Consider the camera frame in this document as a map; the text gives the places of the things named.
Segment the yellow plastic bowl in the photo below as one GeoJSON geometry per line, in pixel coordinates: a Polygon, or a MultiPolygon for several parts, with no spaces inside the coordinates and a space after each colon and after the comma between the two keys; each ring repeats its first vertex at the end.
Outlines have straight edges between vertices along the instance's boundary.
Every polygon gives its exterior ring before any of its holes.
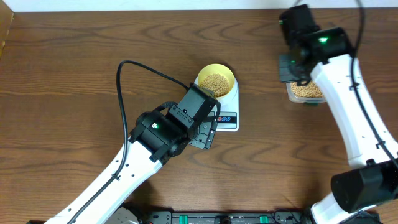
{"type": "MultiPolygon", "coordinates": [[[[233,81],[233,72],[225,65],[214,63],[202,68],[196,77],[195,83],[200,86],[200,83],[210,74],[219,73],[225,76],[228,81],[233,81]]],[[[233,83],[229,83],[229,90],[232,89],[233,83]]]]}

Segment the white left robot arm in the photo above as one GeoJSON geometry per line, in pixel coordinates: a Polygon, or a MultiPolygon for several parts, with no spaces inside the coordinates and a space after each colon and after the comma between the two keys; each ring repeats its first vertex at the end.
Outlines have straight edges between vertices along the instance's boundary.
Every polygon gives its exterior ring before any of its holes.
{"type": "Polygon", "coordinates": [[[213,108],[220,108],[213,93],[192,84],[179,103],[141,114],[114,161],[48,223],[106,223],[138,186],[189,144],[211,147],[217,127],[213,108]]]}

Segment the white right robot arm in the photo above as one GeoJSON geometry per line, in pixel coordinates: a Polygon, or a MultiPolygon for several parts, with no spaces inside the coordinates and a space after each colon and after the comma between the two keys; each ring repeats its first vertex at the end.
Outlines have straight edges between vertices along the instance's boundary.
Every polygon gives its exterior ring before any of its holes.
{"type": "Polygon", "coordinates": [[[397,198],[397,142],[366,88],[358,43],[340,27],[323,30],[297,3],[279,16],[289,48],[279,57],[279,80],[316,84],[343,137],[350,171],[331,178],[331,192],[303,214],[302,223],[344,223],[397,198]]]}

